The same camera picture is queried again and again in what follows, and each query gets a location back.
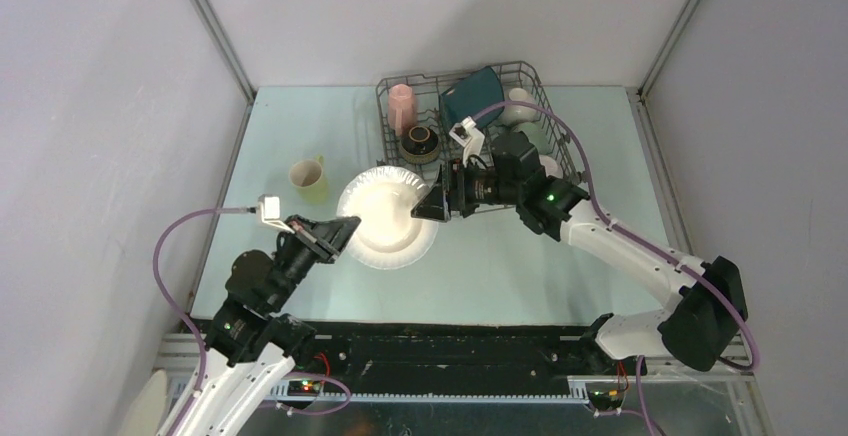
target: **white cup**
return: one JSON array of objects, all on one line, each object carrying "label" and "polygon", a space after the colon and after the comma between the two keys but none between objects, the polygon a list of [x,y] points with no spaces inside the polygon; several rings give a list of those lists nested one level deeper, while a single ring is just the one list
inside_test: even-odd
[{"label": "white cup", "polygon": [[[507,93],[507,99],[509,101],[536,104],[536,100],[533,99],[533,95],[524,88],[510,89],[509,93]],[[515,126],[521,123],[536,121],[538,116],[539,113],[535,109],[528,108],[526,106],[511,105],[504,107],[503,113],[501,113],[498,121],[504,126]]]},{"label": "white cup", "polygon": [[539,162],[542,163],[542,166],[545,168],[545,176],[553,176],[555,178],[562,179],[562,168],[559,163],[556,162],[556,159],[542,154],[539,155]]},{"label": "white cup", "polygon": [[304,159],[292,165],[289,182],[307,203],[321,204],[326,201],[329,185],[324,172],[324,156],[318,155],[315,159]]}]

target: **paper plate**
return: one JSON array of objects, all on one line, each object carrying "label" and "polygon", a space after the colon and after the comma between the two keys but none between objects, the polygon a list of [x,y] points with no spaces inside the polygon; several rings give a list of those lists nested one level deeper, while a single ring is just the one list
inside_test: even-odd
[{"label": "paper plate", "polygon": [[420,176],[396,166],[371,168],[342,192],[338,216],[362,223],[345,253],[377,269],[398,269],[421,259],[433,245],[439,223],[410,216],[430,188]]}]

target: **mug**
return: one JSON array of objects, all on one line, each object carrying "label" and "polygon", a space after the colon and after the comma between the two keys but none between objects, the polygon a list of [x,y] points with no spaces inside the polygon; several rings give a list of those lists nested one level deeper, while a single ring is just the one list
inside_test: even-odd
[{"label": "mug", "polygon": [[413,126],[400,143],[400,155],[412,164],[432,163],[438,159],[439,149],[439,136],[426,126]]},{"label": "mug", "polygon": [[[524,88],[510,89],[509,93],[507,93],[507,99],[509,101],[521,101],[524,103],[536,104],[536,100],[533,98],[533,95]],[[526,106],[507,106],[504,108],[504,112],[501,113],[499,121],[504,126],[515,126],[519,123],[535,121],[538,115],[539,113],[535,109],[528,108]]]},{"label": "mug", "polygon": [[539,154],[549,154],[552,151],[551,145],[548,144],[548,137],[538,124],[532,122],[520,123],[512,128],[513,133],[524,133],[530,144],[536,147]]},{"label": "mug", "polygon": [[418,104],[415,91],[405,84],[396,84],[389,90],[389,127],[401,137],[418,124]]},{"label": "mug", "polygon": [[304,159],[292,165],[289,181],[304,201],[320,204],[327,200],[327,175],[324,174],[324,156]]}]

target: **light green table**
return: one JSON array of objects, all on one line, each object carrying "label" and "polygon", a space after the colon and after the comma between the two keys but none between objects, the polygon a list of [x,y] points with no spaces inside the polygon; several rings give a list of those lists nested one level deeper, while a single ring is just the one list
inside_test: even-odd
[{"label": "light green table", "polygon": [[[667,242],[624,88],[546,92],[585,145],[602,204]],[[371,87],[261,88],[225,205],[253,205],[269,193],[282,198],[285,215],[333,218],[344,186],[382,158],[377,114]],[[326,159],[331,198],[316,207],[298,199],[288,169],[318,154]],[[248,249],[272,251],[275,236],[254,218],[222,216],[191,315],[211,318],[226,297],[233,260]],[[407,268],[374,270],[344,254],[335,265],[317,265],[284,311],[302,319],[520,325],[587,324],[606,312],[658,307],[620,272],[531,233],[509,210],[441,225],[430,251]]]}]

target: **dish rack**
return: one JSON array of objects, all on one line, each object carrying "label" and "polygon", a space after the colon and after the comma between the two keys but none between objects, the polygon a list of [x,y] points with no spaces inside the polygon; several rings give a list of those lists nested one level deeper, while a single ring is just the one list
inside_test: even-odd
[{"label": "dish rack", "polygon": [[[419,73],[383,78],[377,84],[375,92],[377,108],[380,111],[380,133],[385,159],[377,161],[377,164],[409,169],[424,178],[428,184],[432,184],[438,176],[439,168],[443,162],[461,158],[462,148],[448,136],[445,125],[442,124],[439,114],[439,95],[457,81],[486,66],[490,66],[497,73],[501,85],[504,87],[504,95],[510,89],[523,88],[533,95],[537,104],[551,109],[551,103],[548,101],[548,96],[545,94],[545,89],[542,87],[542,81],[539,79],[536,69],[524,61],[486,64],[474,69],[439,74]],[[431,163],[413,164],[403,159],[400,154],[400,139],[395,135],[395,131],[389,127],[388,119],[389,89],[396,84],[406,84],[415,91],[415,97],[418,101],[418,124],[430,127],[439,136],[440,154],[438,159]],[[575,169],[574,161],[568,152],[568,144],[571,143],[571,138],[547,115],[539,113],[535,122],[541,126],[548,138],[548,144],[553,148],[547,155],[557,161],[562,168],[565,179],[574,184],[579,184],[581,175]],[[480,157],[486,164],[492,163],[492,140],[508,130],[507,127],[498,124],[497,121],[482,130],[483,134],[486,135],[486,141],[483,144]]]}]

